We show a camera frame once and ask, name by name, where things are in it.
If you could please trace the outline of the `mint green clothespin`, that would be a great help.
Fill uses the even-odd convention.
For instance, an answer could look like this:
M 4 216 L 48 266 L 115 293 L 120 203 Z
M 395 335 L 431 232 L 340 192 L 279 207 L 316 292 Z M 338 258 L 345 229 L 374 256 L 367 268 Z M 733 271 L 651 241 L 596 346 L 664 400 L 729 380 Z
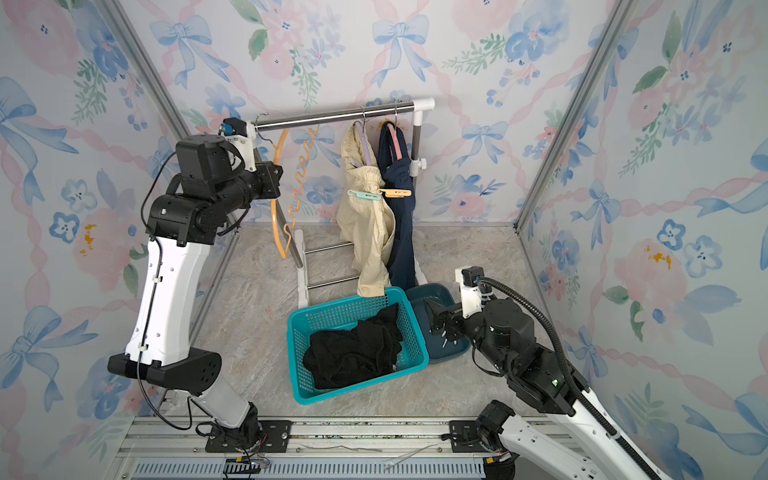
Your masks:
M 379 193 L 371 193 L 371 192 L 365 192 L 365 191 L 357 191 L 357 190 L 349 190 L 347 194 L 355 199 L 358 200 L 366 200 L 366 201 L 380 201 L 382 199 L 382 195 Z

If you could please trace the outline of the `beige shorts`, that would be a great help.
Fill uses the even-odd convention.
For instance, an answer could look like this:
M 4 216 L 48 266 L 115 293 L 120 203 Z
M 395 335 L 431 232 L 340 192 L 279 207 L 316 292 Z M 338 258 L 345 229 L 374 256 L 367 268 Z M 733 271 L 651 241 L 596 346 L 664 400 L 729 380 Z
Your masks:
M 387 264 L 394 242 L 394 214 L 383 196 L 380 201 L 366 201 L 347 194 L 349 190 L 379 193 L 384 187 L 371 145 L 369 151 L 372 166 L 363 162 L 353 123 L 341 143 L 344 188 L 336 222 L 341 230 L 340 238 L 353 244 L 352 268 L 359 274 L 357 294 L 379 297 L 391 286 Z

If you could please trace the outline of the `black shorts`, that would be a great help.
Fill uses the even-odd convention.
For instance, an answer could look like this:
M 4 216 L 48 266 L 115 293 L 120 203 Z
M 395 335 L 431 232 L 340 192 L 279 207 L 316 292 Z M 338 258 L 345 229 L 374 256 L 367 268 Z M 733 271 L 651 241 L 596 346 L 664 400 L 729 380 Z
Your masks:
M 403 341 L 398 315 L 399 305 L 394 304 L 351 330 L 312 333 L 302 364 L 314 388 L 337 390 L 393 373 Z

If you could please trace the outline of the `lilac clothes hanger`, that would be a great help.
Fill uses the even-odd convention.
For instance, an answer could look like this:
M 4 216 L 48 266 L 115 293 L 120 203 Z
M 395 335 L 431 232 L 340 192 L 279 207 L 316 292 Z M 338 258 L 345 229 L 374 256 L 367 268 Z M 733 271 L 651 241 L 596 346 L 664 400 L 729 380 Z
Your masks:
M 365 132 L 366 114 L 365 114 L 364 109 L 361 109 L 361 115 L 362 115 L 362 119 L 361 120 L 356 120 L 354 122 L 354 128 L 355 128 L 355 131 L 357 133 L 359 149 L 360 149 L 360 152 L 363 155 L 363 162 L 364 162 L 364 164 L 366 166 L 372 166 L 373 165 L 373 161 L 372 161 L 371 154 L 370 154 L 370 151 L 369 151 L 370 145 L 369 145 L 369 142 L 368 142 L 368 139 L 367 139 L 367 136 L 366 136 L 366 132 Z

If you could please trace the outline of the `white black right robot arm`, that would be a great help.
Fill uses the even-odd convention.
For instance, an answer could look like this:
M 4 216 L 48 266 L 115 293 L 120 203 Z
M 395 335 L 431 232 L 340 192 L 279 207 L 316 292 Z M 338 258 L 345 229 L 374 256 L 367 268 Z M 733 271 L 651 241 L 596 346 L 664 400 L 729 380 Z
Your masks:
M 425 310 L 433 333 L 465 337 L 518 399 L 562 427 L 571 449 L 493 400 L 476 419 L 480 444 L 492 453 L 525 458 L 558 479 L 663 479 L 665 473 L 610 419 L 586 380 L 556 351 L 537 342 L 533 310 L 512 299 Z

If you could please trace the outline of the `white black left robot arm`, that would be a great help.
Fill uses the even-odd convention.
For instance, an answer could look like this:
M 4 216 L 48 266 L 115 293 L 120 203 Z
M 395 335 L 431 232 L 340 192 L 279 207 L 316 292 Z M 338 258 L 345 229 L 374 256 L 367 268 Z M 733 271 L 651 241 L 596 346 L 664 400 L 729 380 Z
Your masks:
M 252 452 L 264 439 L 258 410 L 221 375 L 220 354 L 192 347 L 190 326 L 215 240 L 236 229 L 231 214 L 279 197 L 282 169 L 260 159 L 248 134 L 192 135 L 176 144 L 175 158 L 179 173 L 143 221 L 148 272 L 134 331 L 107 370 L 139 385 L 188 393 L 210 417 L 211 434 Z

